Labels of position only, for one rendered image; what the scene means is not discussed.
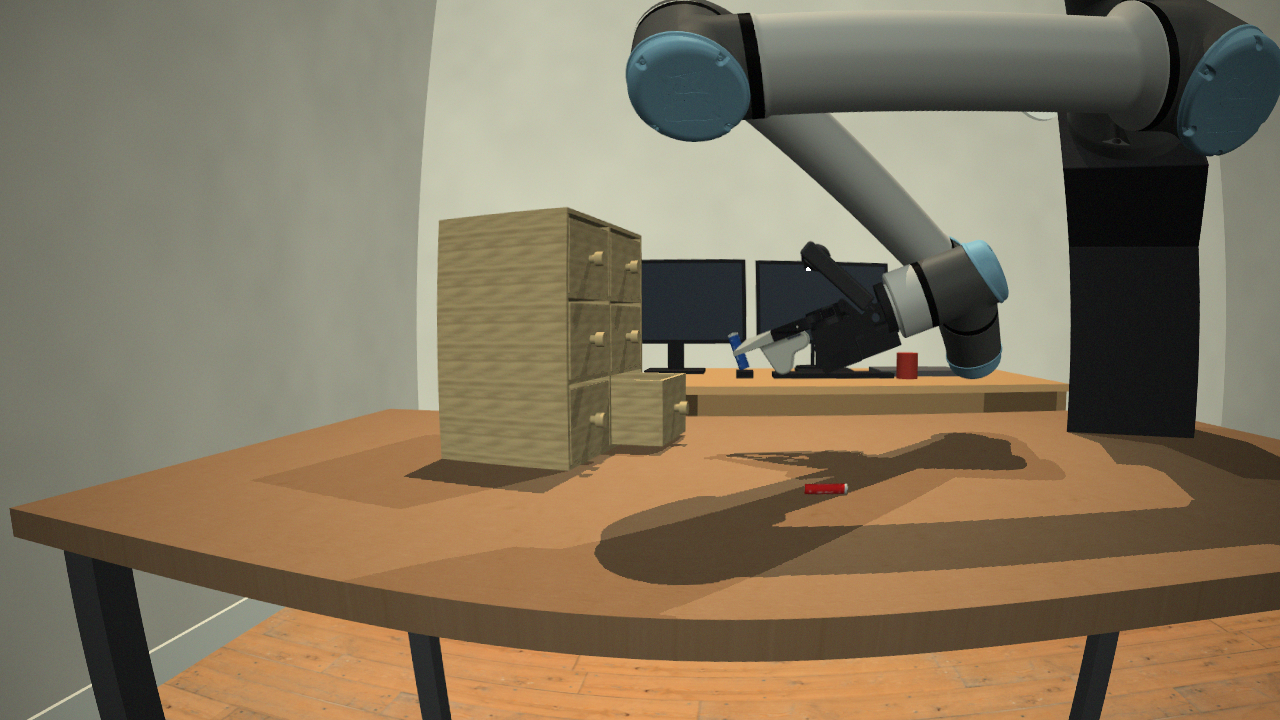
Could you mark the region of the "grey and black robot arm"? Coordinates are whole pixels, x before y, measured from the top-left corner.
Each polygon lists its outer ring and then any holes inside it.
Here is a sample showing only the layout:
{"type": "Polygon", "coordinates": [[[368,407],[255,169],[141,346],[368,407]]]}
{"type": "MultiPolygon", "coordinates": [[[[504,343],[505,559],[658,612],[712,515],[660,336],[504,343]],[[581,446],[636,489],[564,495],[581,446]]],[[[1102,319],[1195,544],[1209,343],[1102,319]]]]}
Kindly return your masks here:
{"type": "Polygon", "coordinates": [[[1231,152],[1280,95],[1277,44],[1207,0],[1064,1],[1068,15],[756,15],[664,0],[634,29],[628,99],[686,142],[748,120],[902,264],[882,275],[902,337],[940,325],[950,369],[979,379],[1002,354],[998,259],[941,231],[829,113],[1066,111],[1083,149],[1143,160],[1180,142],[1231,152]]]}

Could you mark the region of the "brown wooden chest of drawers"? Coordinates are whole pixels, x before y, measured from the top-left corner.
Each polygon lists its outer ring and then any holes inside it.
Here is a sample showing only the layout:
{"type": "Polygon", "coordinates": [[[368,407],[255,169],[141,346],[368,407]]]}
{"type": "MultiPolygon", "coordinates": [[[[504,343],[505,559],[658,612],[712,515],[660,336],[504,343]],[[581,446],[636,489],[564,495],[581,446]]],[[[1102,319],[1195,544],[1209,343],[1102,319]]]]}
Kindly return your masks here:
{"type": "Polygon", "coordinates": [[[571,208],[439,220],[436,363],[442,459],[570,471],[614,448],[611,375],[643,373],[643,236],[571,208]],[[570,218],[608,231],[608,296],[568,292],[570,218]],[[611,296],[611,232],[640,242],[640,299],[611,296]],[[568,297],[609,305],[609,372],[570,380],[568,297]],[[611,305],[640,307],[641,365],[611,372],[611,305]],[[611,446],[571,464],[570,386],[593,379],[611,446]]]}

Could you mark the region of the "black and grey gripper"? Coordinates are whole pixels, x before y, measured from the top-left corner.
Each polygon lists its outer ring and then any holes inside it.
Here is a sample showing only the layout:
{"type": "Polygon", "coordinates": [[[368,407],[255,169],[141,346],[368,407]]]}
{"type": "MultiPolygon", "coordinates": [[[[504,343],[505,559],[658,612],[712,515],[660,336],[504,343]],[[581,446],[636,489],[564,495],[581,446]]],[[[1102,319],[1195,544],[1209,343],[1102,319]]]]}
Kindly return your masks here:
{"type": "Polygon", "coordinates": [[[803,319],[745,340],[733,351],[733,357],[754,348],[762,348],[774,372],[781,375],[787,374],[794,369],[795,354],[806,348],[810,342],[810,337],[805,332],[809,329],[812,329],[815,345],[813,347],[818,361],[820,361],[826,374],[899,347],[901,345],[899,324],[884,284],[873,284],[873,290],[878,304],[869,304],[863,314],[858,313],[845,299],[840,299],[838,304],[806,313],[803,319]],[[872,320],[874,313],[882,318],[879,322],[872,320]],[[799,333],[800,336],[787,340],[799,333]]]}

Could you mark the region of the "blue aa battery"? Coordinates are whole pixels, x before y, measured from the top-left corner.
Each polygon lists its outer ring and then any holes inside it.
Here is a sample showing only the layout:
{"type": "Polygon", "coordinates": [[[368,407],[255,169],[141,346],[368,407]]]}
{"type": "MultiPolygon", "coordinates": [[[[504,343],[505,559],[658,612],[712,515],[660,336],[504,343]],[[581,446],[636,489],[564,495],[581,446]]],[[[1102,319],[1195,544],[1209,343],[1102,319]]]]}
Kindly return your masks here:
{"type": "MultiPolygon", "coordinates": [[[[730,340],[731,348],[733,351],[736,348],[739,348],[740,345],[742,345],[741,341],[740,341],[740,338],[739,338],[739,333],[731,333],[731,334],[728,334],[728,340],[730,340]]],[[[746,369],[749,366],[748,357],[746,357],[745,354],[740,354],[740,355],[735,356],[735,359],[736,359],[736,361],[739,364],[739,370],[746,369]]]]}

